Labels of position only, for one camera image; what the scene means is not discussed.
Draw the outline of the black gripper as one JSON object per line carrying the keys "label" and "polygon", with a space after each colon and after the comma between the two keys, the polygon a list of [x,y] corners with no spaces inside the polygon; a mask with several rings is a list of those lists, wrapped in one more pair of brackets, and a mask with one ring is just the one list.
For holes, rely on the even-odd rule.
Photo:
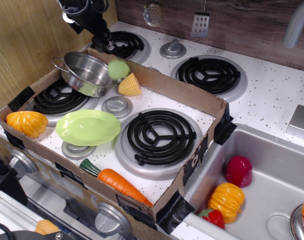
{"label": "black gripper", "polygon": [[63,20],[77,33],[87,30],[94,37],[91,39],[91,47],[99,52],[108,52],[113,46],[110,40],[111,33],[107,27],[106,21],[103,19],[102,13],[91,7],[77,9],[69,7],[62,10]]}

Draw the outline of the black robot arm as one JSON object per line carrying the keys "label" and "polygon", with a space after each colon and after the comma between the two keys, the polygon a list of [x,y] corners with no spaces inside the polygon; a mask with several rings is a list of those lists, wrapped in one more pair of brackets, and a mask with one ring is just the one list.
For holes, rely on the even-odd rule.
{"label": "black robot arm", "polygon": [[83,30],[93,35],[96,49],[114,45],[111,32],[103,14],[109,9],[107,0],[59,0],[62,18],[77,33]]}

